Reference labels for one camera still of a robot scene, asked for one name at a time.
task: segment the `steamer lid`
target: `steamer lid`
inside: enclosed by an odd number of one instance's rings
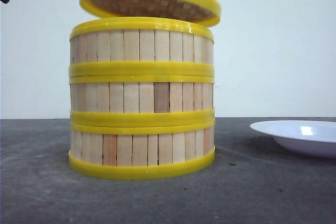
[[[98,17],[162,17],[206,27],[220,21],[216,0],[80,0],[81,7]]]

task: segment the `gray table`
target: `gray table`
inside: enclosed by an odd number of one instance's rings
[[[1,223],[336,223],[336,160],[249,129],[263,120],[217,119],[213,165],[144,181],[72,171],[69,120],[2,120]]]

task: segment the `bamboo steamer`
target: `bamboo steamer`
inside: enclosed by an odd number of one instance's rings
[[[132,9],[128,4],[138,0],[121,0],[118,8],[108,4],[115,1],[80,0],[98,16],[126,17],[86,22],[70,35],[70,166],[107,179],[170,177],[205,168],[215,157],[211,31],[171,19],[176,10],[167,12],[169,18],[127,17],[163,16],[162,2],[153,7],[153,0],[139,0]],[[199,23],[219,21],[215,10],[198,10]]]

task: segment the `white plate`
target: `white plate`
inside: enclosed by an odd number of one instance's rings
[[[336,122],[279,120],[253,123],[250,127],[272,135],[291,152],[336,158]]]

